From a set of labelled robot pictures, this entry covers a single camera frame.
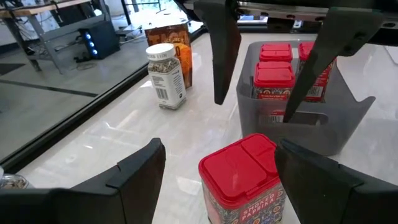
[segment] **gray plastic bin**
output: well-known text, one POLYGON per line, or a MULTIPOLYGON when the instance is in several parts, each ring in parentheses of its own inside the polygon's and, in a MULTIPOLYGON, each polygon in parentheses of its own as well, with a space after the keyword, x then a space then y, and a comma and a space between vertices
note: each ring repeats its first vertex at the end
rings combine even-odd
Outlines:
MULTIPOLYGON (((339 153, 375 97, 357 102, 335 64, 324 103, 302 102, 290 123, 270 123, 267 117, 274 110, 284 110, 287 102, 252 98, 254 68, 259 61, 261 46, 265 43, 271 42, 255 42, 249 46, 236 86, 243 136, 262 133, 274 142, 286 138, 324 156, 339 153)), ((289 43, 297 48, 299 41, 289 43)), ((292 61, 294 71, 297 62, 297 58, 292 61)))

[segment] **colorful label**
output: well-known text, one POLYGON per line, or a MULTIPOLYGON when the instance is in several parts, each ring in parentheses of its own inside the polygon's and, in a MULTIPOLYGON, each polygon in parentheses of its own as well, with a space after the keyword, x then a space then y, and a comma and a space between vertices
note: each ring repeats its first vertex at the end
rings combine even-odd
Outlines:
POLYGON ((235 210, 224 209, 205 184, 203 192, 212 224, 275 224, 282 219, 286 193, 281 183, 235 210))
MULTIPOLYGON (((329 82, 330 72, 333 68, 333 61, 329 66, 322 72, 322 74, 317 78, 311 89, 308 91, 307 96, 305 97, 305 101, 309 102, 321 102, 323 101, 323 97, 326 92, 326 86, 329 82)), ((298 63, 297 75, 300 73, 301 69, 303 69, 305 64, 304 60, 300 60, 298 63)))
POLYGON ((291 88, 255 88, 254 94, 257 99, 287 100, 291 90, 291 88))

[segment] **white countertop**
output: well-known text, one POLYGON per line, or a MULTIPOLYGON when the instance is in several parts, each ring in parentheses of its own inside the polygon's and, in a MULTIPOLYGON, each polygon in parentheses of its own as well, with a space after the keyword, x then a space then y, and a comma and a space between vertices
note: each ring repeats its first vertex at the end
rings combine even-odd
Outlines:
MULTIPOLYGON (((35 187, 73 187, 116 165, 160 137, 167 151, 165 174, 153 223, 206 223, 198 162, 241 138, 235 86, 248 45, 257 41, 312 40, 314 35, 243 34, 231 86, 222 106, 213 102, 213 72, 208 34, 193 47, 193 87, 177 111, 157 106, 145 77, 94 115, 19 174, 35 187)), ((357 100, 376 101, 341 154, 342 164, 398 185, 398 65, 382 46, 366 45, 338 66, 357 100)), ((289 201, 282 223, 299 223, 289 201)))

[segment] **red lid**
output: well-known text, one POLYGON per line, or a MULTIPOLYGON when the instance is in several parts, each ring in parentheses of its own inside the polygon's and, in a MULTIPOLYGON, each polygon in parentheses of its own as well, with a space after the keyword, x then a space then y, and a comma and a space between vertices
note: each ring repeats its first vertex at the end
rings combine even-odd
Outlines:
POLYGON ((275 148, 264 135, 250 135, 203 158, 200 176, 222 207, 237 209, 280 182, 275 148))
POLYGON ((291 62, 293 60, 290 44, 263 44, 260 53, 261 62, 291 62))
POLYGON ((259 62, 254 74, 254 86, 259 88, 293 88, 294 74, 288 62, 259 62))
POLYGON ((312 47, 313 47, 313 42, 304 42, 298 45, 298 57, 300 58, 300 60, 308 59, 312 47))

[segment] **paprika tin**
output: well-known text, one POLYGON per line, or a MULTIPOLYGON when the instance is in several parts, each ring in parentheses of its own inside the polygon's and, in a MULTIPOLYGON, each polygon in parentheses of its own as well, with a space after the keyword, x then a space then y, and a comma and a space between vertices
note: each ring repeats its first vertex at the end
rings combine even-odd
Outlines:
POLYGON ((259 55, 260 62, 292 62, 292 46, 285 43, 263 44, 259 55))
MULTIPOLYGON (((311 49, 313 47, 313 42, 303 42, 298 45, 298 67, 297 67, 297 75, 299 75, 300 71, 303 69, 305 62, 310 55, 311 49)), ((317 80, 308 91, 307 96, 305 97, 305 101, 309 102, 322 102, 323 97, 325 96, 326 86, 329 82, 329 76, 331 69, 333 68, 333 64, 335 60, 332 61, 331 64, 322 72, 320 76, 318 76, 317 80)))
MULTIPOLYGON (((265 100, 288 100, 294 87, 292 64, 288 62, 259 62, 254 74, 254 96, 265 100)), ((285 111, 275 110, 266 116, 267 122, 283 122, 285 111)))
POLYGON ((212 224, 273 224, 282 219, 286 193, 274 160, 276 145, 253 134, 199 163, 212 224))

